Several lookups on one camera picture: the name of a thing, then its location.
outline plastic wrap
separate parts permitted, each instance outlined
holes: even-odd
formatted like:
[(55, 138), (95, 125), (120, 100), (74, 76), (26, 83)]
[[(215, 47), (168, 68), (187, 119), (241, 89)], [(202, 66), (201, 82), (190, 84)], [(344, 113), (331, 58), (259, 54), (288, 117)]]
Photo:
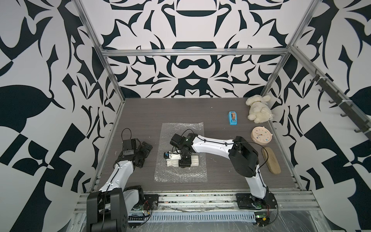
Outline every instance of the plastic wrap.
[[(198, 155), (199, 166), (197, 167), (168, 167), (164, 159), (164, 152), (171, 151), (170, 140), (174, 134), (181, 135), (186, 129), (192, 129), (194, 133), (204, 135), (204, 123), (163, 123), (161, 127), (160, 141), (157, 151), (157, 161), (155, 168), (155, 181), (157, 182), (207, 182), (206, 154)], [(188, 130), (183, 136), (187, 136), (192, 131)]]

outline plush bunny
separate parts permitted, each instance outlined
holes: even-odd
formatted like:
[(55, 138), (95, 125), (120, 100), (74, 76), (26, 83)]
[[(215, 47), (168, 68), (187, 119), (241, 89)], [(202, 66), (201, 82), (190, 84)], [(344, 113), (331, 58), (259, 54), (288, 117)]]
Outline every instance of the plush bunny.
[(247, 118), (251, 121), (254, 120), (255, 123), (262, 123), (272, 119), (274, 114), (272, 114), (272, 111), (267, 106), (267, 101), (269, 100), (269, 95), (264, 97), (260, 95), (249, 97), (246, 101), (246, 105), (250, 106), (249, 116)]

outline black and white patterned wall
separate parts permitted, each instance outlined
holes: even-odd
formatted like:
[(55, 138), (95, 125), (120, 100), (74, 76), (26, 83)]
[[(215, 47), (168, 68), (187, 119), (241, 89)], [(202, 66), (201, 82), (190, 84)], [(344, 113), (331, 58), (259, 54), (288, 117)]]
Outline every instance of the black and white patterned wall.
[[(299, 48), (371, 115), (371, 2), (324, 0), (314, 16)], [(332, 229), (369, 230), (371, 142), (310, 79), (291, 56), (270, 91), (274, 126)]]
[(1, 231), (69, 222), (120, 104), (107, 77), (70, 0), (1, 2)]
[[(310, 0), (83, 0), (104, 49), (283, 48)], [(260, 94), (278, 55), (110, 57), (125, 97)]]
[(110, 57), (125, 97), (250, 97), (280, 55)]

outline wooden table surface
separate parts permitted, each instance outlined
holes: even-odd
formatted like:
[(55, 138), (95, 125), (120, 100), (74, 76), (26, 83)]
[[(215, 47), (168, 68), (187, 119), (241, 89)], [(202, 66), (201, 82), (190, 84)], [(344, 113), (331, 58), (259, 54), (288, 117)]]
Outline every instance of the wooden table surface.
[[(205, 137), (231, 139), (242, 136), (247, 141), (252, 141), (250, 133), (254, 127), (265, 126), (269, 128), (269, 126), (267, 123), (255, 124), (247, 119), (249, 106), (245, 105), (245, 101), (245, 98), (126, 99), (108, 157), (102, 169), (98, 189), (103, 186), (113, 171), (112, 165), (122, 150), (121, 131), (126, 127), (131, 129), (132, 138), (146, 141), (153, 146), (143, 168), (135, 168), (126, 184), (127, 187), (141, 185), (144, 191), (248, 189), (245, 178), (235, 172), (228, 159), (212, 154), (206, 154), (206, 183), (169, 183), (155, 182), (154, 180), (162, 123), (203, 122)], [(227, 117), (229, 111), (236, 111), (237, 125), (229, 125)], [(126, 130), (124, 139), (128, 138), (129, 132)], [(295, 188), (290, 171), (275, 139), (273, 138), (267, 146), (273, 149), (280, 164), (281, 173), (274, 175), (264, 165), (260, 171), (265, 184), (271, 189)], [(260, 164), (263, 164), (261, 147), (255, 144), (253, 147), (259, 152)]]

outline black cable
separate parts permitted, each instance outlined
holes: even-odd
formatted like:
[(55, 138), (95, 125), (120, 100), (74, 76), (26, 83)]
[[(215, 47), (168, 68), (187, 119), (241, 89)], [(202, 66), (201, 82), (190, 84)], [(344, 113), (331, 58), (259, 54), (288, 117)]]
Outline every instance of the black cable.
[[(192, 129), (186, 129), (186, 130), (183, 132), (183, 134), (184, 134), (187, 130), (190, 130), (190, 131), (192, 131), (193, 134), (195, 134), (195, 132), (193, 132)], [(259, 143), (248, 142), (248, 141), (241, 141), (241, 142), (234, 142), (234, 143), (219, 143), (219, 142), (215, 142), (215, 141), (208, 141), (208, 140), (206, 140), (206, 139), (201, 139), (201, 138), (198, 137), (198, 136), (197, 136), (197, 138), (199, 138), (200, 140), (202, 140), (202, 141), (204, 141), (204, 142), (211, 142), (211, 143), (217, 143), (217, 144), (223, 144), (223, 145), (232, 145), (232, 144), (238, 144), (238, 143), (253, 143), (253, 144), (256, 144), (256, 145), (261, 146), (261, 147), (265, 150), (265, 152), (267, 153), (267, 160), (265, 160), (265, 162), (264, 162), (261, 166), (259, 166), (258, 171), (259, 171), (260, 168), (263, 167), (263, 165), (268, 161), (268, 157), (269, 157), (268, 152), (267, 152), (267, 150), (266, 150), (262, 145), (260, 145)]]
[(106, 195), (107, 195), (107, 191), (106, 191), (106, 193), (104, 194), (104, 198), (103, 198), (103, 221), (102, 221), (101, 232), (103, 231), (104, 215), (106, 214)]
[[(116, 173), (114, 174), (114, 176), (112, 177), (110, 183), (114, 180), (116, 174), (118, 173), (118, 170), (119, 170), (119, 168), (117, 168), (117, 172), (116, 172)], [(105, 194), (104, 194), (104, 198), (103, 198), (103, 202), (104, 202), (104, 204), (103, 204), (103, 222), (102, 222), (101, 232), (103, 231), (104, 215), (105, 215), (105, 213), (106, 213), (106, 195), (107, 195), (107, 191), (108, 191), (109, 187), (110, 187), (110, 184), (108, 184), (108, 187), (107, 187), (107, 189), (106, 189), (106, 192), (105, 192)]]
[(138, 216), (138, 215), (132, 215), (132, 216), (129, 216), (129, 220), (130, 220), (130, 218), (148, 218), (149, 217), (149, 215), (147, 215), (147, 216)]
[[(193, 134), (195, 134), (195, 132), (193, 132), (192, 129), (186, 129), (186, 130), (183, 132), (183, 134), (184, 134), (187, 130), (190, 130), (190, 131), (192, 131)], [(258, 174), (259, 174), (259, 176), (260, 176), (260, 181), (262, 182), (263, 187), (264, 187), (264, 188), (267, 188), (267, 186), (263, 183), (263, 178), (262, 178), (262, 175), (260, 174), (260, 168), (263, 167), (264, 164), (266, 164), (267, 161), (268, 161), (268, 159), (269, 159), (269, 154), (268, 154), (267, 150), (265, 149), (265, 147), (263, 147), (263, 146), (260, 145), (259, 143), (248, 142), (248, 141), (241, 141), (241, 142), (234, 142), (234, 143), (219, 143), (219, 142), (215, 142), (215, 141), (208, 141), (208, 140), (206, 140), (206, 139), (201, 139), (201, 138), (198, 137), (198, 136), (197, 136), (197, 138), (199, 138), (200, 140), (202, 140), (202, 141), (204, 141), (204, 142), (218, 143), (218, 144), (223, 144), (223, 145), (226, 145), (226, 146), (227, 146), (227, 145), (232, 145), (232, 144), (238, 144), (238, 143), (253, 143), (253, 144), (257, 144), (257, 145), (261, 146), (261, 147), (265, 150), (265, 152), (267, 153), (267, 159), (265, 160), (265, 162), (264, 162), (261, 166), (259, 166), (259, 168), (257, 169), (257, 172), (258, 172)]]
[[(271, 193), (271, 194), (272, 194), (273, 197), (275, 198), (275, 202), (277, 202), (275, 195), (274, 195), (273, 193)], [(276, 217), (275, 217), (275, 219), (274, 219), (273, 221), (271, 221), (271, 222), (268, 223), (267, 225), (270, 225), (270, 224), (274, 223), (275, 220), (276, 220), (277, 218), (278, 218), (278, 203), (277, 203), (277, 214), (276, 214)]]
[(122, 138), (122, 133), (123, 133), (124, 130), (126, 130), (126, 129), (128, 129), (128, 130), (130, 131), (130, 138), (129, 138), (129, 140), (131, 139), (131, 129), (129, 129), (129, 128), (125, 128), (125, 129), (123, 129), (122, 132), (121, 132), (122, 150), (124, 150), (124, 139)]
[(117, 164), (118, 165), (118, 168), (117, 168), (117, 171), (116, 171), (116, 173), (114, 174), (114, 176), (112, 177), (112, 179), (111, 179), (111, 181), (110, 181), (110, 183), (114, 180), (114, 178), (115, 178), (115, 176), (116, 176), (116, 174), (118, 173), (118, 170), (120, 170), (120, 165), (118, 164), (118, 163), (115, 163), (115, 164)]
[(186, 129), (180, 137), (182, 137), (182, 136), (184, 135), (184, 133), (185, 133), (186, 131), (188, 131), (188, 130), (192, 131), (192, 133), (194, 134), (194, 132), (193, 132), (192, 129)]
[(147, 219), (147, 220), (145, 220), (142, 224), (140, 224), (141, 226), (142, 225), (144, 225), (148, 220), (150, 220), (151, 219), (151, 216), (152, 216), (152, 210), (151, 210), (151, 214), (150, 214), (150, 217)]
[(180, 154), (179, 152), (174, 152), (174, 148), (175, 148), (175, 146), (173, 146), (173, 148), (171, 149), (171, 153), (173, 153), (173, 154)]
[(124, 139), (122, 138), (122, 133), (123, 133), (124, 130), (126, 130), (126, 129), (128, 129), (128, 130), (130, 131), (130, 138), (129, 138), (129, 139), (131, 139), (131, 130), (130, 130), (129, 128), (125, 128), (125, 129), (123, 129), (122, 132), (121, 132), (121, 140), (122, 140), (122, 141), (124, 140)]

